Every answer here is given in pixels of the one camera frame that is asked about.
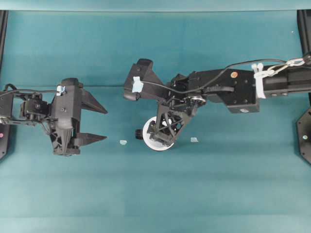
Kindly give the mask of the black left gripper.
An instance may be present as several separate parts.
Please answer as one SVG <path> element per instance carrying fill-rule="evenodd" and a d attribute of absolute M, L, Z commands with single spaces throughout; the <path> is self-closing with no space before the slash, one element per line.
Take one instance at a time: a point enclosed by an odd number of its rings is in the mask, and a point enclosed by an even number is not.
<path fill-rule="evenodd" d="M 80 154 L 79 147 L 107 139 L 106 136 L 80 133 L 81 108 L 107 114 L 108 111 L 81 88 L 71 86 L 68 92 L 59 84 L 51 103 L 49 128 L 53 153 L 71 156 Z"/>

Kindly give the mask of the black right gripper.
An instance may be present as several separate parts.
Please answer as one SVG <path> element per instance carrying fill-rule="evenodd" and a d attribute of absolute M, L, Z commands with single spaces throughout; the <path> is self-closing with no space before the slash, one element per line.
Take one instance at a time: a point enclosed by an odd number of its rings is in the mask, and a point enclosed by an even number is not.
<path fill-rule="evenodd" d="M 157 115 L 147 121 L 147 146 L 172 147 L 197 109 L 206 102 L 202 96 L 159 101 Z"/>

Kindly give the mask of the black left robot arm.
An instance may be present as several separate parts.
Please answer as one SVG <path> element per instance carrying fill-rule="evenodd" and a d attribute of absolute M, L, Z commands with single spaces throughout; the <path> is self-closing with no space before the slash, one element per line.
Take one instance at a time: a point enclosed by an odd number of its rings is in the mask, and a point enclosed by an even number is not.
<path fill-rule="evenodd" d="M 107 114 L 107 110 L 84 89 L 77 78 L 66 78 L 53 91 L 51 103 L 44 90 L 17 89 L 7 84 L 0 93 L 1 125 L 40 124 L 50 137 L 55 155 L 80 154 L 80 147 L 102 141 L 106 136 L 80 131 L 83 109 Z"/>

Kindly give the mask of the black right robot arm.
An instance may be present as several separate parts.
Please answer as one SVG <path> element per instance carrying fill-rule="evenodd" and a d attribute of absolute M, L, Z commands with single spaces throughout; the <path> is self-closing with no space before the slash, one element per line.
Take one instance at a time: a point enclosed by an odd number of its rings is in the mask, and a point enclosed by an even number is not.
<path fill-rule="evenodd" d="M 154 150 L 171 148 L 184 127 L 207 102 L 222 103 L 232 113 L 259 111 L 260 99 L 310 92 L 311 65 L 303 60 L 282 62 L 271 67 L 254 62 L 251 70 L 223 69 L 194 71 L 176 75 L 164 84 L 153 71 L 153 62 L 140 60 L 142 96 L 158 103 L 157 114 L 150 118 L 137 137 Z"/>

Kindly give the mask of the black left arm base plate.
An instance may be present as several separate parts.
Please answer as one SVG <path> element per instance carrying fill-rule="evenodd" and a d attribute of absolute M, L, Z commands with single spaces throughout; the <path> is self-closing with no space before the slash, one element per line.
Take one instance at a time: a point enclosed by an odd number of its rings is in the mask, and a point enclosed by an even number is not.
<path fill-rule="evenodd" d="M 10 125 L 0 125 L 0 159 L 2 159 L 8 151 L 8 143 L 10 136 Z"/>

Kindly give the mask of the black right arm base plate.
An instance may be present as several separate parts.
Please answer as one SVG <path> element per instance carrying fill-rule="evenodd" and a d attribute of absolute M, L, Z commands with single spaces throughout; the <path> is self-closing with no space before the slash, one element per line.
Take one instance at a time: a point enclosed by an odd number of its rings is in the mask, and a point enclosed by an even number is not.
<path fill-rule="evenodd" d="M 295 121 L 296 154 L 311 165 L 311 108 L 305 110 Z"/>

